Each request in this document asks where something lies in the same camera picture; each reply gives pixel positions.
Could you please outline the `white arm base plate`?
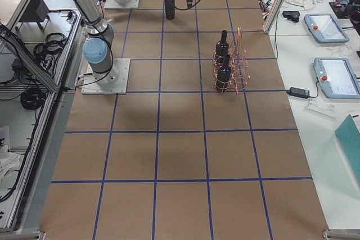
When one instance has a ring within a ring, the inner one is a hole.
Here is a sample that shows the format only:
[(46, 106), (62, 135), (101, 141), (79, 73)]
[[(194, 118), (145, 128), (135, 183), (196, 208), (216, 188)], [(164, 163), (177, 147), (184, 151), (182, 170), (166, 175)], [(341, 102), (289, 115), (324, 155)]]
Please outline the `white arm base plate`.
[(130, 58), (115, 58), (111, 71), (107, 74), (93, 73), (90, 64), (87, 73), (90, 76), (84, 78), (82, 94), (126, 94)]
[(137, 9), (140, 0), (106, 0), (105, 9), (107, 10), (127, 10)]

